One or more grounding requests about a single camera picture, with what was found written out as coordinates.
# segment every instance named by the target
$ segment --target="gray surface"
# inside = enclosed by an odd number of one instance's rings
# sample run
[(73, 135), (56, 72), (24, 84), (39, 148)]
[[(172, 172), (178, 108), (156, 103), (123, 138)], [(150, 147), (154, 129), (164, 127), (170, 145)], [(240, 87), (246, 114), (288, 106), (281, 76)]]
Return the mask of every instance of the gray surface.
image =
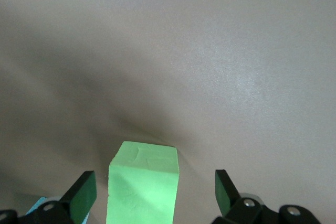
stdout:
[(175, 223), (219, 215), (216, 168), (335, 223), (335, 1), (0, 0), (0, 208), (94, 169), (105, 223), (129, 140), (177, 147)]

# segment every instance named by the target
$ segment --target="foam cube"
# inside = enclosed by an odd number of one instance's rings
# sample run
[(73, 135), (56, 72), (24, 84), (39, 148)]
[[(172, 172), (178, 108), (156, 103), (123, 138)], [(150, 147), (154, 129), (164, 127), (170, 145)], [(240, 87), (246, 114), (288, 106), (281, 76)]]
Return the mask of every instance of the foam cube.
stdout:
[(172, 224), (179, 164), (174, 147), (123, 142), (109, 167), (107, 224)]

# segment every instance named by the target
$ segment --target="green foam block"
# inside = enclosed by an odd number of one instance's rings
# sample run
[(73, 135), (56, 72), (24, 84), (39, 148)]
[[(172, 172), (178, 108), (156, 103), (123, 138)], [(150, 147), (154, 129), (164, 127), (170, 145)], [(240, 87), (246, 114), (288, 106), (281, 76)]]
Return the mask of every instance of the green foam block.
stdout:
[(179, 176), (174, 147), (123, 142), (109, 167), (107, 224), (172, 224)]

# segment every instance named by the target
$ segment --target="white backdrop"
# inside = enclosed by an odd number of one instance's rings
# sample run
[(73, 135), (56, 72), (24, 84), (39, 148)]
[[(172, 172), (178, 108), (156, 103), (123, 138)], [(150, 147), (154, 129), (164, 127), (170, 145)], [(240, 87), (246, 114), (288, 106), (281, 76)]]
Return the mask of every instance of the white backdrop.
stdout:
[(210, 223), (214, 171), (336, 222), (336, 0), (0, 0), (0, 208), (97, 173), (122, 141), (177, 147), (174, 223)]

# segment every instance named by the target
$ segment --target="metal screw head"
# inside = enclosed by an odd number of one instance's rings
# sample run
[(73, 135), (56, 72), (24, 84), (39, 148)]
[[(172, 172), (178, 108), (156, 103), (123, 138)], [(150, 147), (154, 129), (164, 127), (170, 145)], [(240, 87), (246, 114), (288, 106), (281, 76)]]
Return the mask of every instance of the metal screw head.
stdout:
[(44, 211), (48, 211), (48, 210), (50, 210), (53, 207), (54, 207), (54, 204), (50, 203), (50, 204), (45, 205), (44, 208), (43, 208), (43, 210)]
[(6, 218), (7, 218), (7, 214), (5, 212), (0, 215), (0, 221), (4, 220)]
[(251, 199), (245, 199), (244, 200), (244, 204), (245, 204), (245, 206), (247, 206), (247, 207), (254, 207), (256, 204), (254, 203), (254, 201), (253, 200), (251, 200)]
[(299, 216), (301, 213), (296, 207), (289, 207), (287, 208), (287, 211), (294, 216)]

